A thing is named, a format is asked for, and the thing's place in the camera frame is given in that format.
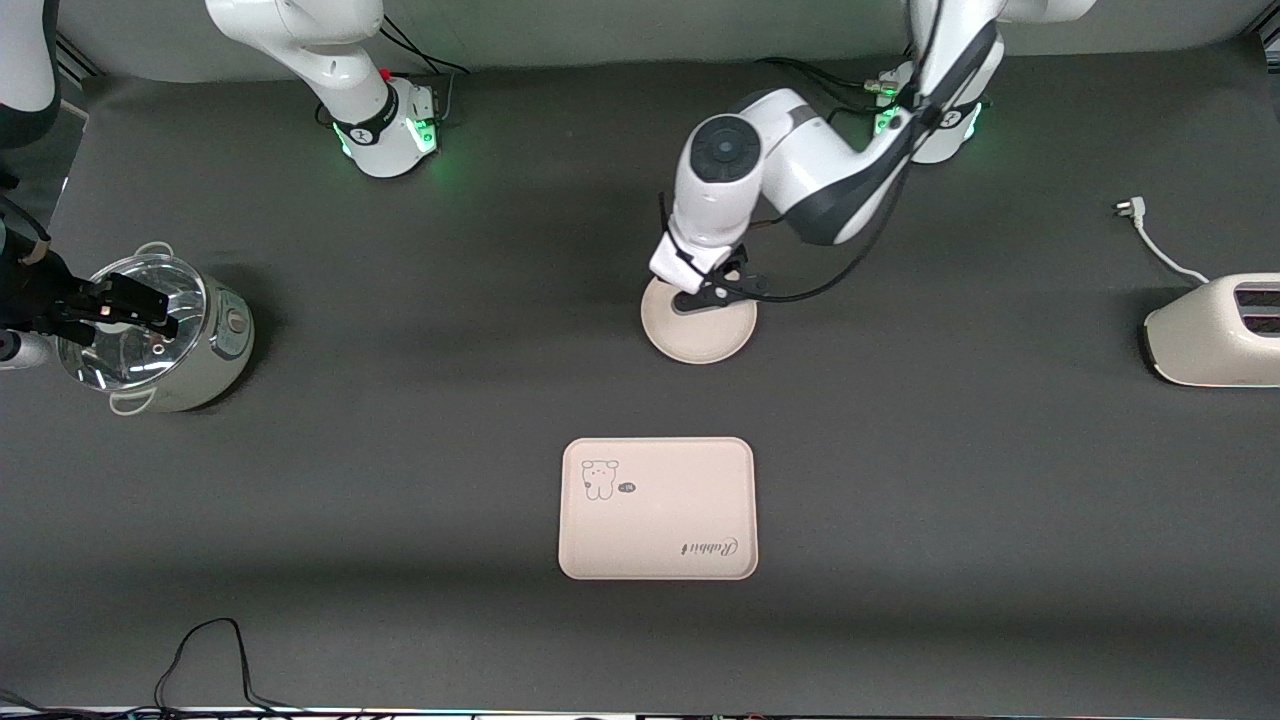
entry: wire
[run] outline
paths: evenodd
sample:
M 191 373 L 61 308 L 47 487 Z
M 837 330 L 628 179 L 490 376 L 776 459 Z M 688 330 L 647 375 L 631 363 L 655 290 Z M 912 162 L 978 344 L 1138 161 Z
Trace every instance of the wire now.
M 888 219 L 890 219 L 890 217 L 893 215 L 893 208 L 897 206 L 897 199 L 901 196 L 900 191 L 902 188 L 902 182 L 906 179 L 906 170 L 908 170 L 908 168 L 910 168 L 910 163 L 908 163 L 902 168 L 901 174 L 899 174 L 897 179 L 893 181 L 893 187 L 890 188 L 888 197 L 886 199 L 887 202 L 888 202 L 888 206 L 881 214 L 882 219 L 879 222 L 879 225 L 877 225 L 872 231 L 870 238 L 852 256 L 852 259 L 849 260 L 849 264 L 846 264 L 844 266 L 844 269 L 841 269 L 838 273 L 836 273 L 836 275 L 833 278 L 831 278 L 829 281 L 822 283 L 820 286 L 818 286 L 818 287 L 815 287 L 813 290 L 806 290 L 804 292 L 797 292 L 795 295 L 760 295 L 760 293 L 755 293 L 755 292 L 749 292 L 749 291 L 745 291 L 745 290 L 741 290 L 741 288 L 726 284 L 726 283 L 721 282 L 719 279 L 713 278 L 710 275 L 710 273 L 701 272 L 698 268 L 698 265 L 694 264 L 694 256 L 690 255 L 689 252 L 685 252 L 685 250 L 682 247 L 680 247 L 680 245 L 676 242 L 676 237 L 673 234 L 671 234 L 671 225 L 669 225 L 669 223 L 667 220 L 667 217 L 668 217 L 667 215 L 667 196 L 666 196 L 666 193 L 659 192 L 658 193 L 658 211 L 659 211 L 660 218 L 662 218 L 662 233 L 663 233 L 664 238 L 667 238 L 668 241 L 671 241 L 672 247 L 676 249 L 676 256 L 680 258 L 681 260 L 684 260 L 685 264 L 689 265 L 689 268 L 691 270 L 694 270 L 695 273 L 698 273 L 704 281 L 707 281 L 713 287 L 718 287 L 721 290 L 728 291 L 728 292 L 731 292 L 733 295 L 737 295 L 737 296 L 741 296 L 741 297 L 744 297 L 746 300 L 755 300 L 756 302 L 771 302 L 771 304 L 774 304 L 774 305 L 781 305 L 781 304 L 785 304 L 785 302 L 800 302 L 801 300 L 809 300 L 810 297 L 817 297 L 817 296 L 827 292 L 828 290 L 836 287 L 841 282 L 844 282 L 844 279 L 847 278 L 849 274 L 852 273 L 855 269 L 858 269 L 858 265 L 861 265 L 863 260 L 865 260 L 867 256 L 870 255 L 872 249 L 876 247 L 876 243 L 879 241 L 881 236 L 884 233 L 884 228 L 888 227 Z M 780 222 L 781 219 L 782 218 L 778 218 L 776 220 L 768 220 L 767 223 L 768 224 L 774 224 L 774 223 Z
M 421 59 L 422 59 L 422 61 L 425 61 L 425 63 L 428 64 L 428 67 L 430 67 L 430 68 L 431 68 L 431 72 L 433 72 L 433 73 L 435 73 L 435 74 L 440 74 L 440 68 L 436 68 L 436 67 L 435 67 L 435 63 L 433 63 L 433 61 L 431 61 L 431 60 L 430 60 L 430 59 L 429 59 L 429 58 L 428 58 L 426 55 L 424 55 L 422 53 L 419 53 L 417 50 L 413 50 L 412 47 L 410 47 L 408 45 L 404 45 L 404 44 L 403 44 L 403 42 L 401 42 L 399 40 L 396 40 L 396 37 L 394 37 L 394 36 L 393 36 L 392 33 L 387 32 L 387 28 L 383 28 L 383 29 L 380 29 L 379 32 L 380 32 L 380 33 L 383 35 L 383 37 L 385 37 L 387 40 L 390 40 L 392 42 L 394 42 L 394 44 L 396 44 L 396 45 L 398 45 L 399 47 L 403 47 L 404 50 L 408 50 L 410 53 L 412 53 L 412 54 L 417 55 L 419 58 L 421 58 Z
M 1174 270 L 1178 274 L 1187 275 L 1188 278 L 1196 279 L 1201 284 L 1208 284 L 1208 278 L 1206 278 L 1202 273 L 1197 273 L 1196 270 L 1189 270 L 1179 265 L 1178 263 L 1174 261 L 1172 258 L 1165 255 L 1165 252 L 1161 249 L 1156 247 L 1155 241 L 1152 241 L 1151 236 L 1147 234 L 1147 229 L 1143 227 L 1142 220 L 1134 220 L 1133 227 L 1138 229 L 1138 234 L 1142 237 L 1142 241 L 1147 243 L 1147 247 L 1149 247 L 1152 252 L 1156 254 L 1156 258 L 1160 258 L 1160 260 L 1164 261 L 1166 265 L 1169 265 L 1171 270 Z
M 463 74 L 471 74 L 471 70 L 463 68 L 462 65 L 460 65 L 457 63 L 451 63 L 448 60 L 442 60 L 442 59 L 439 59 L 439 58 L 436 58 L 434 55 L 428 55 L 426 53 L 422 53 L 422 50 L 419 49 L 417 44 L 413 42 L 412 40 L 410 40 L 408 35 L 406 35 L 404 31 L 402 31 L 399 28 L 399 26 L 396 24 L 396 20 L 393 20 L 390 18 L 390 15 L 383 14 L 383 20 L 385 20 L 387 24 L 389 24 L 392 27 L 392 29 L 394 29 L 401 36 L 401 38 L 403 40 L 403 42 L 401 42 L 399 40 L 396 40 L 394 37 L 392 37 L 392 35 L 389 32 L 387 32 L 385 28 L 381 29 L 383 36 L 385 36 L 388 40 L 390 40 L 396 45 L 401 46 L 402 49 L 408 50 L 410 53 L 412 53 L 412 54 L 417 55 L 419 58 L 421 58 L 424 63 L 426 63 L 433 70 L 435 70 L 435 74 L 440 74 L 440 69 L 435 67 L 435 63 L 439 63 L 439 64 L 442 64 L 442 65 L 444 65 L 447 68 L 453 68 L 453 69 L 456 69 L 456 70 L 458 70 L 458 72 L 461 72 Z
M 187 641 L 189 641 L 191 637 L 198 633 L 200 630 L 210 625 L 216 625 L 219 623 L 227 623 L 228 625 L 232 626 L 232 630 L 236 632 L 236 647 L 239 650 L 239 661 L 241 661 L 241 692 L 244 696 L 244 700 L 248 701 L 250 705 L 253 705 L 261 710 L 273 712 L 275 715 L 279 715 L 280 717 L 289 717 L 288 715 L 280 714 L 271 706 L 297 707 L 296 705 L 289 705 L 287 702 L 280 702 L 278 700 L 262 697 L 253 691 L 253 678 L 248 669 L 248 655 L 244 652 L 244 635 L 241 634 L 239 623 L 237 623 L 234 618 L 214 618 L 212 620 L 205 620 L 204 623 L 187 630 L 187 634 L 182 637 L 182 642 L 178 643 L 178 650 L 174 651 L 173 653 L 173 662 L 169 664 L 169 669 L 165 670 L 163 675 L 160 675 L 159 680 L 156 680 L 156 685 L 151 691 L 151 701 L 155 703 L 156 707 L 160 708 L 168 707 L 164 702 L 164 688 L 165 684 L 169 682 L 169 678 L 173 675 L 174 670 L 178 669 L 178 664 L 182 662 L 182 651 L 187 648 Z
M 84 59 L 82 59 L 81 56 L 78 56 L 76 53 L 72 53 L 70 47 L 68 47 L 67 45 L 64 45 L 61 40 L 56 40 L 54 42 L 56 44 L 58 49 L 63 51 L 63 55 L 67 55 L 68 58 L 70 58 L 73 63 L 76 63 L 77 65 L 81 67 L 81 69 L 84 70 L 86 74 L 88 74 L 88 76 L 97 76 L 99 74 L 99 73 L 93 72 L 93 68 L 88 67 L 88 64 L 84 61 Z
M 31 229 L 36 231 L 36 234 L 40 237 L 40 240 L 45 242 L 54 241 L 52 237 L 49 237 L 49 231 L 45 229 L 45 225 L 40 224 L 40 220 L 32 217 L 31 213 L 23 210 L 22 205 L 18 205 L 17 202 L 9 200 L 4 195 L 0 195 L 0 205 L 4 205 L 9 210 L 12 210 L 14 215 L 18 215 L 19 218 L 23 219 L 23 222 L 31 225 Z
M 449 113 L 453 111 L 453 78 L 458 77 L 458 73 L 449 73 L 449 87 L 444 91 L 444 113 L 440 114 L 438 122 L 444 122 L 449 119 Z
M 806 76 L 817 76 L 824 81 L 832 82 L 841 87 L 849 87 L 852 90 L 863 90 L 863 83 L 851 81 L 849 78 L 842 78 L 835 73 L 829 73 L 813 63 L 805 63 L 804 60 L 796 60 L 795 58 L 781 58 L 771 55 L 768 58 L 760 58 L 756 63 L 767 63 L 771 65 L 786 65 L 788 68 L 795 68 Z
M 76 81 L 77 85 L 84 82 L 84 78 L 82 78 L 81 76 L 78 76 L 77 73 L 74 73 L 70 68 L 68 68 L 67 65 L 64 65 L 61 60 L 58 60 L 58 68 L 60 70 L 63 70 L 63 74 L 65 74 L 70 79 Z
M 77 47 L 74 42 L 68 40 L 67 36 L 64 36 L 63 33 L 59 32 L 55 35 L 55 42 L 63 50 L 63 53 L 70 55 L 72 60 L 76 60 L 76 64 L 88 70 L 91 76 L 106 74 L 102 72 L 102 68 L 100 68 L 97 63 L 90 60 L 88 55 L 82 53 L 81 49 Z
M 1133 228 L 1138 231 L 1138 237 L 1142 238 L 1142 241 L 1147 245 L 1147 249 L 1151 250 L 1151 252 L 1155 254 L 1156 258 L 1158 258 L 1160 261 L 1164 263 L 1170 270 L 1183 277 L 1192 278 L 1201 284 L 1208 284 L 1210 279 L 1207 277 L 1202 273 L 1179 265 L 1156 245 L 1156 241 L 1151 240 L 1151 236 L 1147 234 L 1147 201 L 1140 195 L 1116 204 L 1115 210 L 1120 217 L 1129 218 L 1133 222 Z

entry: beige plate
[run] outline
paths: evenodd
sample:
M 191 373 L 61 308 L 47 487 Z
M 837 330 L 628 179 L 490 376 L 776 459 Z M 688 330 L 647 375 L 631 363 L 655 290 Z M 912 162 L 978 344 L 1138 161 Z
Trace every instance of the beige plate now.
M 640 301 L 644 332 L 667 357 L 709 365 L 742 350 L 751 340 L 756 316 L 754 300 L 681 315 L 671 306 L 678 292 L 675 286 L 654 278 Z

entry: gray tablecloth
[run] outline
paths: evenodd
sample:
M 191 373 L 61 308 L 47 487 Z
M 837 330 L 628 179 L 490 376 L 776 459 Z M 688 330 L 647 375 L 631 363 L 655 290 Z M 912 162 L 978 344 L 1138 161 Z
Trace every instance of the gray tablecloth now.
M 1184 264 L 1275 269 L 1265 78 L 1244 41 L 1009 60 L 868 263 L 712 368 L 641 333 L 654 196 L 701 118 L 820 97 L 792 74 L 461 77 L 443 152 L 384 182 L 300 82 L 111 81 L 58 249 L 169 241 L 260 347 L 182 415 L 0 375 L 0 676 L 138 703 L 227 614 L 302 705 L 1275 717 L 1280 395 L 1148 374 L 1138 324 L 1187 287 L 1108 210 L 1144 193 Z M 852 250 L 750 247 L 782 292 Z M 756 454 L 753 578 L 561 574 L 570 441 L 721 434 Z M 239 702 L 229 635 L 187 662 L 172 702 Z

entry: electrical plug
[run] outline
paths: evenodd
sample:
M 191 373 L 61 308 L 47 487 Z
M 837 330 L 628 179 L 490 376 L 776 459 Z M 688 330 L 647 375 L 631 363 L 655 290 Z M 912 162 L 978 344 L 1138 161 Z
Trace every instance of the electrical plug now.
M 1133 218 L 1133 222 L 1139 223 L 1147 215 L 1147 201 L 1135 195 L 1124 202 L 1116 202 L 1115 211 L 1121 218 Z

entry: black cable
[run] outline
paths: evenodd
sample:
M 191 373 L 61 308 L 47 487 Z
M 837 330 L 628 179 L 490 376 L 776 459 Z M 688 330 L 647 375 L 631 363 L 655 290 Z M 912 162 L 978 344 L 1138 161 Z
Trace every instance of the black cable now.
M 392 33 L 387 32 L 387 28 L 383 28 L 383 29 L 380 29 L 379 32 L 380 32 L 380 33 L 383 33 L 383 37 L 385 37 L 387 40 L 390 40 L 390 41 L 392 41 L 392 42 L 394 42 L 394 44 L 396 44 L 397 46 L 399 46 L 399 47 L 403 47 L 404 50 L 408 50 L 410 53 L 412 53 L 412 54 L 417 55 L 419 58 L 421 58 L 421 60 L 422 60 L 424 63 L 426 63 L 426 64 L 428 64 L 428 67 L 430 67 L 430 68 L 431 68 L 431 72 L 433 72 L 433 73 L 435 73 L 435 74 L 440 74 L 440 68 L 436 68 L 436 67 L 435 67 L 435 63 L 433 63 L 431 60 L 429 60 L 429 59 L 426 58 L 426 55 L 424 55 L 422 53 L 420 53 L 420 51 L 417 51 L 417 50 L 413 50 L 412 47 L 410 47 L 408 45 L 404 45 L 404 44 L 403 44 L 403 42 L 401 42 L 399 40 L 396 40 L 396 37 L 394 37 L 394 36 L 393 36 Z
M 467 68 L 463 68 L 462 65 L 460 65 L 457 63 L 451 63 L 448 60 L 442 60 L 442 59 L 439 59 L 439 58 L 436 58 L 434 55 L 428 55 L 426 53 L 424 53 L 417 46 L 417 44 L 413 42 L 408 37 L 408 35 L 406 35 L 404 31 L 402 31 L 399 28 L 398 24 L 396 24 L 396 20 L 393 20 L 389 15 L 383 14 L 383 20 L 385 20 L 387 24 L 389 24 L 392 27 L 392 29 L 394 29 L 401 36 L 401 38 L 403 40 L 403 42 L 396 40 L 394 37 L 392 37 L 392 35 L 389 32 L 387 32 L 385 28 L 381 29 L 383 36 L 385 36 L 388 40 L 390 40 L 392 42 L 394 42 L 399 47 L 402 47 L 404 50 L 408 50 L 410 53 L 412 53 L 412 54 L 417 55 L 419 58 L 421 58 L 424 63 L 426 63 L 428 65 L 431 67 L 433 70 L 435 70 L 436 74 L 440 74 L 440 69 L 435 67 L 435 63 L 439 63 L 439 64 L 442 64 L 444 67 L 448 67 L 448 68 L 454 68 L 456 70 L 460 70 L 463 74 L 471 74 L 471 70 L 468 70 Z
M 33 218 L 31 215 L 31 213 L 23 210 L 22 205 L 18 205 L 17 202 L 14 202 L 13 200 L 9 200 L 4 195 L 0 195 L 0 205 L 4 205 L 9 210 L 12 210 L 14 215 L 18 215 L 28 225 L 31 225 L 31 229 L 36 231 L 36 234 L 40 236 L 40 240 L 42 240 L 45 242 L 52 242 L 54 241 L 54 238 L 49 237 L 49 231 L 45 229 L 45 225 L 40 224 L 40 220 L 37 220 L 36 218 Z
M 81 49 L 76 46 L 74 42 L 67 38 L 63 33 L 55 35 L 55 42 L 63 49 L 63 53 L 72 56 L 77 65 L 83 67 L 92 76 L 106 74 L 102 68 L 97 65 L 93 60 L 88 59 L 88 55 L 81 53 Z
M 67 77 L 72 78 L 77 83 L 84 82 L 84 78 L 82 78 L 78 74 L 76 74 L 70 68 L 68 68 L 67 65 L 64 65 L 61 60 L 56 60 L 56 63 L 58 63 L 58 68 L 61 69 L 63 73 L 67 74 Z
M 832 110 L 827 113 L 827 124 L 829 126 L 831 122 L 835 120 L 837 115 L 874 118 L 876 115 L 879 115 L 888 110 L 897 110 L 897 102 L 892 102 L 890 105 L 883 105 L 883 106 L 873 106 L 873 108 L 850 108 L 847 105 L 841 105 L 840 108 L 832 108 Z
M 323 119 L 320 119 L 321 110 L 328 113 L 329 109 L 324 106 L 324 102 L 316 102 L 315 113 L 311 114 L 312 119 L 315 119 L 316 124 L 323 128 L 333 127 L 333 115 L 332 114 L 329 115 L 329 122 L 326 123 Z
M 813 76 L 820 77 L 820 78 L 823 78 L 823 79 L 826 79 L 828 82 L 832 82 L 835 85 L 838 85 L 841 87 L 849 87 L 849 88 L 852 88 L 852 90 L 863 90 L 863 83 L 860 83 L 860 82 L 851 81 L 849 78 L 842 78 L 842 77 L 840 77 L 840 76 L 837 76 L 835 73 L 829 73 L 829 72 L 819 68 L 818 65 L 814 65 L 813 63 L 805 63 L 804 60 L 796 60 L 795 58 L 781 58 L 781 56 L 771 55 L 768 58 L 760 58 L 759 60 L 756 60 L 756 63 L 767 63 L 769 65 L 786 65 L 786 67 L 790 67 L 790 68 L 795 68 L 795 69 L 797 69 L 797 70 L 800 70 L 800 72 L 803 72 L 805 74 L 813 74 Z
M 387 23 L 390 24 L 392 28 L 396 29 L 396 32 L 399 33 L 399 36 L 402 38 L 404 38 L 404 42 L 408 42 L 413 47 L 413 50 L 412 50 L 413 53 L 417 53 L 419 55 L 421 55 L 422 59 L 426 60 L 428 63 L 430 63 L 431 60 L 435 60 L 436 63 L 440 63 L 442 65 L 458 69 L 463 74 L 471 74 L 471 70 L 463 68 L 462 65 L 458 65 L 458 64 L 454 64 L 454 63 L 449 63 L 448 60 L 442 60 L 442 59 L 439 59 L 439 58 L 436 58 L 434 55 L 428 55 L 426 53 L 422 53 L 422 50 L 419 49 L 417 44 L 413 42 L 412 40 L 410 40 L 408 35 L 406 35 L 404 31 L 402 31 L 399 28 L 399 26 L 396 24 L 396 20 L 390 19 L 390 17 L 387 15 L 385 13 L 383 14 L 383 19 L 385 19 Z
M 818 287 L 815 287 L 813 290 L 806 290 L 804 292 L 797 292 L 795 295 L 759 295 L 759 293 L 755 293 L 755 292 L 749 292 L 749 291 L 741 290 L 739 287 L 733 287 L 733 286 L 726 284 L 726 283 L 721 282 L 719 279 L 713 278 L 710 275 L 710 273 L 704 273 L 700 269 L 698 269 L 698 265 L 694 264 L 694 256 L 690 255 L 690 254 L 687 254 L 687 252 L 685 252 L 684 249 L 681 249 L 680 245 L 676 243 L 676 237 L 671 234 L 671 225 L 669 225 L 669 223 L 667 220 L 667 218 L 668 218 L 668 215 L 667 215 L 667 195 L 663 193 L 663 192 L 659 192 L 658 193 L 658 213 L 659 213 L 659 215 L 662 218 L 662 233 L 663 233 L 663 237 L 666 237 L 666 238 L 668 238 L 671 241 L 672 247 L 676 249 L 676 256 L 680 258 L 681 260 L 684 260 L 685 264 L 690 266 L 690 269 L 692 269 L 695 273 L 698 273 L 699 275 L 701 275 L 701 278 L 704 281 L 707 281 L 708 283 L 710 283 L 713 287 L 722 288 L 722 290 L 724 290 L 724 291 L 727 291 L 730 293 L 741 296 L 741 297 L 744 297 L 746 300 L 755 300 L 756 302 L 771 302 L 771 304 L 774 304 L 774 305 L 781 305 L 781 304 L 785 304 L 785 302 L 800 302 L 801 300 L 809 300 L 812 297 L 817 297 L 817 296 L 827 292 L 828 290 L 836 287 L 837 284 L 840 284 L 845 278 L 849 277 L 850 273 L 852 273 L 858 268 L 858 265 L 863 264 L 863 260 L 865 260 L 868 255 L 870 255 L 872 249 L 876 247 L 876 243 L 879 241 L 881 236 L 884 233 L 884 228 L 888 227 L 888 219 L 893 215 L 893 209 L 897 206 L 897 199 L 899 199 L 899 196 L 901 196 L 902 182 L 906 179 L 906 170 L 908 170 L 909 167 L 910 167 L 910 163 L 908 163 L 902 168 L 902 172 L 893 181 L 893 187 L 890 188 L 890 193 L 888 193 L 888 197 L 887 197 L 888 208 L 886 208 L 883 210 L 879 225 L 876 227 L 872 231 L 870 238 L 863 245 L 861 250 L 859 250 L 854 255 L 854 258 L 849 261 L 847 265 L 845 265 L 844 269 L 841 269 L 838 273 L 836 273 L 836 277 L 831 278 L 829 281 L 822 283 L 820 286 L 818 286 Z
M 155 688 L 152 688 L 151 691 L 152 703 L 156 707 L 161 708 L 168 707 L 164 702 L 164 687 L 169 682 L 169 678 L 173 675 L 174 670 L 178 669 L 178 664 L 182 662 L 182 651 L 187 648 L 187 641 L 189 641 L 191 637 L 198 633 L 200 630 L 210 625 L 216 625 L 218 623 L 227 623 L 232 626 L 232 630 L 236 632 L 236 647 L 239 650 L 239 661 L 241 661 L 241 693 L 244 696 L 244 700 L 250 705 L 253 705 L 269 714 L 273 714 L 279 717 L 289 717 L 288 715 L 279 712 L 271 706 L 297 707 L 296 705 L 289 705 L 287 702 L 280 702 L 278 700 L 262 697 L 253 691 L 253 678 L 248 667 L 248 653 L 244 652 L 244 635 L 241 634 L 239 623 L 237 623 L 234 618 L 214 618 L 212 620 L 205 620 L 204 623 L 187 630 L 187 634 L 182 637 L 182 642 L 178 643 L 178 650 L 174 651 L 173 653 L 173 662 L 170 662 L 169 669 L 165 670 L 163 675 L 160 675 L 160 679 L 156 680 Z
M 88 67 L 84 63 L 84 60 L 82 60 L 74 53 L 72 53 L 68 46 L 63 45 L 61 40 L 55 40 L 54 44 L 58 46 L 59 50 L 63 51 L 63 55 L 67 55 L 68 58 L 70 58 L 72 61 L 76 63 L 77 65 L 79 65 L 86 73 L 88 73 L 88 76 L 93 77 L 93 76 L 99 74 L 99 73 L 95 73 L 93 68 Z

